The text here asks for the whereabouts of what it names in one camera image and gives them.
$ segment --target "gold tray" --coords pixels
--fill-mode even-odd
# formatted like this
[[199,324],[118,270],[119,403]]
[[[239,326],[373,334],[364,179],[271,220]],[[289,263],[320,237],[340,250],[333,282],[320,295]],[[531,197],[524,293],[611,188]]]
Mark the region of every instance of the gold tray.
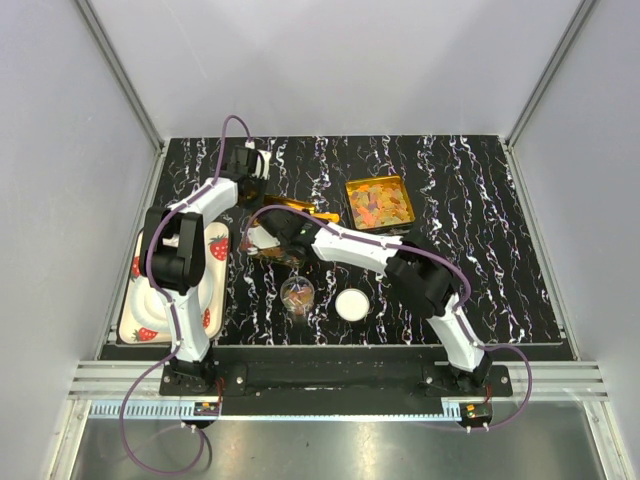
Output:
[[[363,185],[372,186],[372,185],[386,185],[386,186],[394,186],[400,188],[400,192],[402,193],[402,198],[407,204],[407,213],[409,214],[409,221],[404,223],[396,223],[393,225],[385,225],[382,227],[369,227],[369,228],[358,228],[355,225],[355,212],[353,211],[353,205],[351,204],[351,194],[355,192],[358,188]],[[387,231],[393,228],[409,226],[413,224],[416,220],[416,215],[413,212],[413,205],[411,205],[411,200],[409,199],[409,194],[407,193],[407,189],[404,186],[404,182],[402,181],[402,177],[400,175],[389,175],[387,177],[370,177],[363,178],[360,180],[352,180],[347,182],[347,204],[349,205],[349,212],[351,213],[351,220],[353,223],[353,227],[356,230],[360,230],[361,232],[372,232],[372,231]]]
[[313,203],[294,200],[293,198],[276,197],[274,195],[264,196],[265,205],[286,205],[296,210],[307,210],[312,216],[322,220],[328,220],[333,223],[340,222],[340,215],[337,213],[317,213],[316,206]]

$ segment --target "black connector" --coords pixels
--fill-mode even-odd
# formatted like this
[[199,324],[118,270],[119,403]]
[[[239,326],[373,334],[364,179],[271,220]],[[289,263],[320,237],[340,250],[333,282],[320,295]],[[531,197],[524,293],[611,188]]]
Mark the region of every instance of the black connector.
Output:
[[[148,277],[147,256],[151,239],[170,211],[164,207],[147,210],[140,247],[140,273],[145,277]],[[170,239],[174,235],[178,235],[178,246],[165,245],[163,239]],[[186,295],[189,288],[197,286],[202,280],[205,266],[202,215],[194,212],[177,213],[162,230],[153,252],[151,270],[154,280],[161,288],[177,290],[180,295]]]
[[493,420],[493,407],[489,401],[461,405],[460,413],[461,420],[458,425],[462,428],[489,428],[491,420]]
[[213,361],[213,349],[207,351],[206,356],[199,362],[185,362],[172,358],[169,361],[171,376],[175,376],[177,381],[191,381],[191,389],[211,387],[216,378],[216,368]]
[[267,181],[262,178],[263,170],[264,158],[258,150],[247,147],[233,149],[231,159],[224,165],[220,176],[238,185],[238,206],[255,209],[263,205],[267,190]]
[[278,239],[287,255],[299,261],[315,257],[312,245],[321,228],[315,222],[287,210],[270,210],[260,216],[260,226]]
[[493,357],[488,352],[484,352],[480,364],[473,372],[464,372],[458,368],[451,367],[451,373],[463,392],[472,392],[485,386],[491,365],[493,365]]
[[[433,251],[433,246],[418,231],[402,239],[403,245]],[[410,252],[398,250],[387,260],[385,274],[398,299],[413,314],[422,318],[444,315],[453,289],[453,274],[439,263]]]

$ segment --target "gold metallic object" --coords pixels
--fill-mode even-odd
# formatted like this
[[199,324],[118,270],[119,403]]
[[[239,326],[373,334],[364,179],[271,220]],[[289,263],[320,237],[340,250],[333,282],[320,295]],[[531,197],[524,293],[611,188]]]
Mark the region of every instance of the gold metallic object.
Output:
[[306,210],[312,216],[328,220],[333,223],[340,222],[340,215],[337,213],[316,213],[316,206],[313,203],[302,202],[300,200],[294,200],[293,198],[276,197],[274,195],[264,196],[265,205],[286,205],[287,207],[295,208],[296,210]]
[[[411,205],[409,194],[407,193],[407,189],[404,186],[404,182],[402,181],[402,177],[400,175],[363,178],[360,180],[352,180],[350,182],[347,182],[347,185],[346,185],[347,200],[348,200],[347,203],[349,204],[349,210],[351,212],[352,219],[355,218],[356,212],[353,211],[353,205],[351,204],[351,194],[357,191],[360,187],[366,186],[370,188],[374,185],[382,185],[383,187],[398,188],[400,190],[400,193],[402,194],[402,198],[407,204],[407,213],[409,214],[409,222],[398,224],[398,225],[388,225],[387,227],[398,227],[402,225],[410,225],[415,221],[416,215],[413,212],[413,205]],[[372,230],[379,230],[381,228],[386,229],[387,227],[371,227],[371,228],[356,228],[356,229],[366,232],[366,231],[372,231]]]

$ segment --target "gray wall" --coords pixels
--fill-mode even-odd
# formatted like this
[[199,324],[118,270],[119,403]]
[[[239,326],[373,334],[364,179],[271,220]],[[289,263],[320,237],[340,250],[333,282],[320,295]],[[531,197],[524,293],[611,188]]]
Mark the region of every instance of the gray wall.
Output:
[[153,153],[69,0],[0,3],[0,465],[41,478]]
[[600,2],[516,145],[580,351],[640,473],[640,3]]
[[92,3],[159,132],[196,137],[229,113],[258,135],[507,134],[579,0]]

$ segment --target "clear glass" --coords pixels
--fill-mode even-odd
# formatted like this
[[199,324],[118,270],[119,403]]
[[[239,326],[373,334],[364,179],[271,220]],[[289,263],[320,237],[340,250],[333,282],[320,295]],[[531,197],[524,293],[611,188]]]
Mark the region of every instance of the clear glass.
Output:
[[304,277],[291,277],[282,284],[280,299],[287,311],[294,315],[306,315],[313,307],[313,284]]

